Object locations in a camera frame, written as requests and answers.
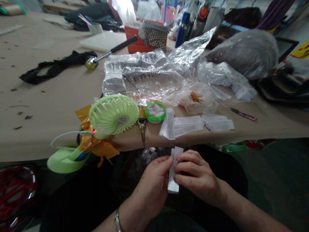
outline hammer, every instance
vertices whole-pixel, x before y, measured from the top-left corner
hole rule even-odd
[[[136,42],[138,40],[137,35],[134,35],[132,38],[124,41],[123,43],[117,45],[116,47],[112,48],[110,51],[103,53],[102,55],[98,56],[98,57],[90,57],[87,61],[85,66],[89,69],[89,70],[94,70],[96,68],[96,66],[98,65],[98,61],[108,57],[111,54],[115,54],[116,52],[118,52],[119,50],[129,46],[130,44]]]

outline dark stain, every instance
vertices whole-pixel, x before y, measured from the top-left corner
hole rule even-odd
[[[9,108],[20,107],[20,106],[22,106],[22,107],[29,107],[29,106],[26,106],[26,105],[15,105],[15,106],[9,106]]]

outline thread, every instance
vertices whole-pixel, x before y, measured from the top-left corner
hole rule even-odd
[[[0,7],[0,11],[5,15],[10,15],[10,16],[26,14],[25,9],[18,3],[2,4]]]

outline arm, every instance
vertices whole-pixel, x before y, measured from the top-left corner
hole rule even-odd
[[[93,232],[117,232],[115,215],[116,211],[109,215]],[[140,200],[135,199],[134,195],[131,195],[119,207],[120,226],[125,232],[144,231],[150,220],[145,205]]]
[[[243,231],[290,231],[280,222],[260,210],[246,198],[237,193],[225,181],[217,178],[197,151],[181,154],[175,167],[176,172],[187,172],[192,176],[177,174],[176,183],[189,189],[194,195],[220,208]]]
[[[119,222],[124,232],[141,232],[162,210],[167,198],[169,169],[173,156],[161,156],[146,168],[132,195],[119,207]],[[93,232],[117,232],[116,211]]]
[[[260,210],[249,200],[222,181],[227,199],[220,209],[225,212],[242,231],[290,231],[270,215]]]

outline yellow sign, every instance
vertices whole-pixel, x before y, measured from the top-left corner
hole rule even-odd
[[[309,56],[309,40],[291,53],[292,57],[306,59]]]

